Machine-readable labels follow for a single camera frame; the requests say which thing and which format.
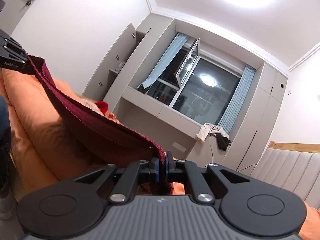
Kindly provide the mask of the white wall socket plate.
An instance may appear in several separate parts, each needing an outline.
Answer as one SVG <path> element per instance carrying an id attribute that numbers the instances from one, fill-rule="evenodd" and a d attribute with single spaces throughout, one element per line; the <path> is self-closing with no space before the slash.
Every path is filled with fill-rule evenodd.
<path id="1" fill-rule="evenodd" d="M 172 144 L 172 146 L 173 146 L 174 148 L 178 149 L 179 151 L 183 152 L 183 153 L 185 153 L 186 150 L 187 150 L 184 146 L 180 145 L 180 144 L 177 143 L 177 142 L 174 142 L 174 143 Z"/>

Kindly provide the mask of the white garment on ledge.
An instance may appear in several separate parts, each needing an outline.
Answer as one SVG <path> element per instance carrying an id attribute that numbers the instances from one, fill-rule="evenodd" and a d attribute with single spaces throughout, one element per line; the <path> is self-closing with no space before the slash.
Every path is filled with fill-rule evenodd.
<path id="1" fill-rule="evenodd" d="M 229 139 L 229 135 L 223 130 L 221 126 L 217 126 L 211 123 L 203 124 L 199 132 L 196 134 L 196 138 L 200 142 L 205 142 L 205 139 L 209 134 L 215 134 L 215 135 L 220 134 L 224 138 Z"/>

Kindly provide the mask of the light blue curtain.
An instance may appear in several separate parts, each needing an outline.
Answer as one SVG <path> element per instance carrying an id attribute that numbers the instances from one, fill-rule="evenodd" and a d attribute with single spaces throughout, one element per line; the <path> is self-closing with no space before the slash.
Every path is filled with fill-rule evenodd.
<path id="1" fill-rule="evenodd" d="M 230 133 L 238 114 L 240 113 L 254 75 L 255 69 L 249 65 L 246 65 L 235 92 L 218 123 L 218 126 L 222 127 L 227 134 Z"/>
<path id="2" fill-rule="evenodd" d="M 183 33 L 178 33 L 171 44 L 168 46 L 164 54 L 161 56 L 149 76 L 141 83 L 144 89 L 149 88 L 165 71 L 170 62 L 174 59 L 177 53 L 181 50 L 184 44 L 189 39 L 189 36 Z"/>

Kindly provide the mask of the right light blue curtain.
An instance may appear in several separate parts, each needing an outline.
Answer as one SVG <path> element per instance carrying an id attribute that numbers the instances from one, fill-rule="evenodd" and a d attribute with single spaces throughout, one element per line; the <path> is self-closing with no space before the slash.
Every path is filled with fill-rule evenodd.
<path id="1" fill-rule="evenodd" d="M 240 113 L 254 75 L 255 69 L 249 65 L 246 65 L 235 92 L 218 123 L 218 126 L 222 127 L 227 134 L 230 133 L 238 114 Z"/>

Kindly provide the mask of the black garment on ledge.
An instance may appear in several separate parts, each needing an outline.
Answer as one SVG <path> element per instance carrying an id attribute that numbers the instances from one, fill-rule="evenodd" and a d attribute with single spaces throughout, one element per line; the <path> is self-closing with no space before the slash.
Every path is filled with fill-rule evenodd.
<path id="1" fill-rule="evenodd" d="M 227 151 L 228 146 L 232 144 L 232 142 L 227 137 L 224 137 L 220 133 L 216 134 L 216 140 L 218 149 L 225 152 Z"/>

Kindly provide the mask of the bright red cloth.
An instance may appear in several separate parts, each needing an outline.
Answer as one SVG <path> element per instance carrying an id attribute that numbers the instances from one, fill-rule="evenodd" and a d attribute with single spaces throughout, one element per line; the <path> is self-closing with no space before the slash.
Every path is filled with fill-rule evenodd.
<path id="1" fill-rule="evenodd" d="M 106 114 L 108 111 L 108 104 L 104 101 L 97 101 L 95 102 L 96 106 L 99 108 L 101 113 Z"/>

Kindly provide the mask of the dark red long-sleeve shirt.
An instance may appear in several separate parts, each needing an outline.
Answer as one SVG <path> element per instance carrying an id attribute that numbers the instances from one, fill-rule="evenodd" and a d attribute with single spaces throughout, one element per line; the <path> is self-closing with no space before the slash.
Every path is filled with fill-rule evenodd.
<path id="1" fill-rule="evenodd" d="M 38 79 L 66 126 L 89 152 L 106 163 L 127 167 L 138 160 L 159 159 L 165 168 L 165 152 L 146 136 L 110 120 L 59 90 L 41 57 L 28 57 L 31 73 Z"/>

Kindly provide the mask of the grey padded headboard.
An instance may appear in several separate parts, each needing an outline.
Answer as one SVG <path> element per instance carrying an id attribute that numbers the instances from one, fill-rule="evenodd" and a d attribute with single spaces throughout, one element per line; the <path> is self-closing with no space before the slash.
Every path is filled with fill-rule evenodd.
<path id="1" fill-rule="evenodd" d="M 319 144 L 271 141 L 250 176 L 291 191 L 319 209 Z"/>

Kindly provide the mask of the window with open sash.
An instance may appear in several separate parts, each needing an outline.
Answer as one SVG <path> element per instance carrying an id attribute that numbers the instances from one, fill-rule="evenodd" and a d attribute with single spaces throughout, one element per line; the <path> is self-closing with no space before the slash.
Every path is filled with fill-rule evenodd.
<path id="1" fill-rule="evenodd" d="M 240 81 L 223 66 L 200 55 L 200 41 L 187 42 L 161 76 L 137 90 L 204 124 L 218 124 Z"/>

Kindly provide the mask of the grey built-in wardrobe unit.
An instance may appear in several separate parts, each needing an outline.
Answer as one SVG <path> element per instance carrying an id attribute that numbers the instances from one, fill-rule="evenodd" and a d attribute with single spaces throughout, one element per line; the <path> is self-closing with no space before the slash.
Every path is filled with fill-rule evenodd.
<path id="1" fill-rule="evenodd" d="M 83 96 L 178 159 L 250 175 L 278 117 L 287 77 L 199 27 L 149 14 L 128 25 Z"/>

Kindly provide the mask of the orange bed sheet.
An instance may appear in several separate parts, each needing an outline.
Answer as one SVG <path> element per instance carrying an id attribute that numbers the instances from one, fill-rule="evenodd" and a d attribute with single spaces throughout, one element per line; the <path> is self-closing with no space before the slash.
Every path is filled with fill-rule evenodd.
<path id="1" fill-rule="evenodd" d="M 18 157 L 30 193 L 18 204 L 27 238 L 38 239 L 319 239 L 319 211 L 297 195 L 220 165 L 203 174 L 214 203 L 197 203 L 181 183 L 140 185 L 131 202 L 108 198 L 119 177 L 116 164 L 89 152 L 66 126 L 38 79 L 3 71 L 12 126 L 33 144 Z"/>

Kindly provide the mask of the small orange cloth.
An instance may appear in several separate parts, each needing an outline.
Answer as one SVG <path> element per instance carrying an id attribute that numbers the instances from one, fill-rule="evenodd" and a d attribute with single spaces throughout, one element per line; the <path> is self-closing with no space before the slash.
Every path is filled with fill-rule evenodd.
<path id="1" fill-rule="evenodd" d="M 112 120 L 114 122 L 118 122 L 118 119 L 116 118 L 114 113 L 106 112 L 106 113 L 104 113 L 104 116 L 106 118 L 108 118 L 109 120 Z"/>

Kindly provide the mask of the left light blue curtain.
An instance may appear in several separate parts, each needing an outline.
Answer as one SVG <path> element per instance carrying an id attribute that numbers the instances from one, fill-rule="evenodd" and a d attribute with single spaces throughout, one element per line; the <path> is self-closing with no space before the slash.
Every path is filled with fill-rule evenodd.
<path id="1" fill-rule="evenodd" d="M 149 76 L 141 83 L 144 89 L 149 88 L 165 71 L 170 62 L 174 59 L 177 53 L 181 50 L 184 44 L 189 39 L 189 36 L 183 33 L 178 33 L 171 44 L 168 46 L 164 54 L 161 56 Z"/>

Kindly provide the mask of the open grey wardrobe door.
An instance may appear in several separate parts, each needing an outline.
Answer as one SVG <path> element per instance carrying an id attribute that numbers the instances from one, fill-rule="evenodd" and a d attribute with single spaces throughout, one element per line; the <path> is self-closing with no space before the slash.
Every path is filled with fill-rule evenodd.
<path id="1" fill-rule="evenodd" d="M 128 60 L 136 46 L 136 29 L 130 23 L 99 64 L 82 96 L 102 101 L 120 72 L 116 68 Z"/>

